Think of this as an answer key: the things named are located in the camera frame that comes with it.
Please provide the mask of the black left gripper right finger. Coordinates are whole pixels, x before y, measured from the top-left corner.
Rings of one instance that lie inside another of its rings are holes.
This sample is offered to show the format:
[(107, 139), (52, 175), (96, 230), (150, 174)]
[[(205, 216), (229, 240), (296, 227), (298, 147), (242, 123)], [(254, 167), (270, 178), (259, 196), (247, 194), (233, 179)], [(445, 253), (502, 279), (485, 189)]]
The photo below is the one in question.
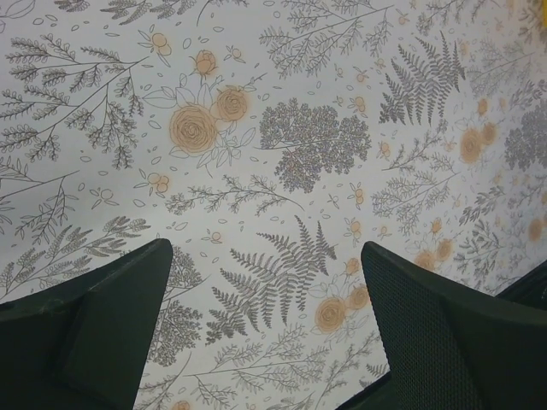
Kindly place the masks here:
[(545, 408), (545, 265), (490, 296), (374, 242), (361, 258), (389, 366), (373, 408)]

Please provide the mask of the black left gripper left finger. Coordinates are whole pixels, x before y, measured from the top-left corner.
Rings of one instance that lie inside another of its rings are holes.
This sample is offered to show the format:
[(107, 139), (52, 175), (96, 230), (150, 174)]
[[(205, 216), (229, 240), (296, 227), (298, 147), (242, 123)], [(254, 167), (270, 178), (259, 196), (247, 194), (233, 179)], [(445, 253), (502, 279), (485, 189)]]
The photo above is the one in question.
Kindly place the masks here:
[(155, 239), (1, 306), (3, 409), (131, 409), (168, 284)]

